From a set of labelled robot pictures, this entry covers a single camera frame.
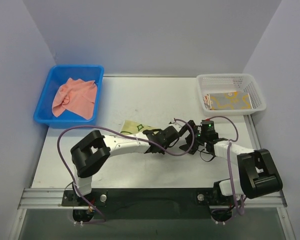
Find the cream green patterned towel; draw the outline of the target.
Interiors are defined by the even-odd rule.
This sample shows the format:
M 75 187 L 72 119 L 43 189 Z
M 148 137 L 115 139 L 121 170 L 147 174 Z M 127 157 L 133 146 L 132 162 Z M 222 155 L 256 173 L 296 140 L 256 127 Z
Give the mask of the cream green patterned towel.
M 125 120 L 121 127 L 120 133 L 122 135 L 134 135 L 137 133 L 142 133 L 145 130 L 155 130 L 157 127 L 153 127 L 144 123 L 135 122 L 132 120 Z

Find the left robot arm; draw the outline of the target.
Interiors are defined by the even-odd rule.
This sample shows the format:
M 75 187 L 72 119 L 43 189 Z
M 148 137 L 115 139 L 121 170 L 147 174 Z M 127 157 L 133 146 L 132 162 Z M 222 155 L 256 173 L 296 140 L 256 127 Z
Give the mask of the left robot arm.
M 74 191 L 77 196 L 92 192 L 92 178 L 106 160 L 119 155 L 164 154 L 170 144 L 179 139 L 177 129 L 170 125 L 162 130 L 144 130 L 129 135 L 102 135 L 99 130 L 90 132 L 70 150 L 76 169 Z

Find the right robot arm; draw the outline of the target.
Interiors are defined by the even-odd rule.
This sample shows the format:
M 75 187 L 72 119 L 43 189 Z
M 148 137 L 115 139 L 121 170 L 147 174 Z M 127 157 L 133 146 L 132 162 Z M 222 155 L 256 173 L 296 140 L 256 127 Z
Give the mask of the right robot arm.
M 202 148 L 213 159 L 222 158 L 237 165 L 238 178 L 230 177 L 217 183 L 223 196 L 231 196 L 235 192 L 248 199 L 255 199 L 283 189 L 282 179 L 267 149 L 237 145 L 238 132 L 235 139 L 219 137 L 215 124 L 210 119 L 202 120 L 200 125 L 190 120 L 181 128 L 179 134 L 182 136 L 186 131 L 189 131 L 189 135 L 185 138 L 186 144 L 179 147 L 181 150 L 194 155 Z

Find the pink towel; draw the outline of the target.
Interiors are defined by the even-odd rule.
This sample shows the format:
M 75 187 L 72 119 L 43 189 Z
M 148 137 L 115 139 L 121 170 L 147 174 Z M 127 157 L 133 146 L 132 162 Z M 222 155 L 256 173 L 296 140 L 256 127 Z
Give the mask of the pink towel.
M 93 117 L 98 87 L 94 80 L 72 79 L 61 85 L 52 102 L 52 114 L 59 117 L 67 110 L 85 120 Z

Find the orange lion print towel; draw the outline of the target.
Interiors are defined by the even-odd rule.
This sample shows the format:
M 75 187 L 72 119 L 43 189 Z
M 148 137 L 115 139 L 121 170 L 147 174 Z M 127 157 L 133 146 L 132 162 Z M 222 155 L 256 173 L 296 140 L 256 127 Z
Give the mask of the orange lion print towel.
M 205 107 L 210 110 L 211 109 L 210 95 L 206 94 L 202 99 L 203 99 Z

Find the yellow patterned towel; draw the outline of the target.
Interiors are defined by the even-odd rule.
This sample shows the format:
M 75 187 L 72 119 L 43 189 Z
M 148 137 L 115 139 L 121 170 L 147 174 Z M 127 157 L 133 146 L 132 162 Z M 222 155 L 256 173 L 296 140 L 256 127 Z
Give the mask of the yellow patterned towel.
M 250 95 L 246 92 L 233 91 L 208 93 L 211 102 L 210 110 L 250 110 L 253 109 Z

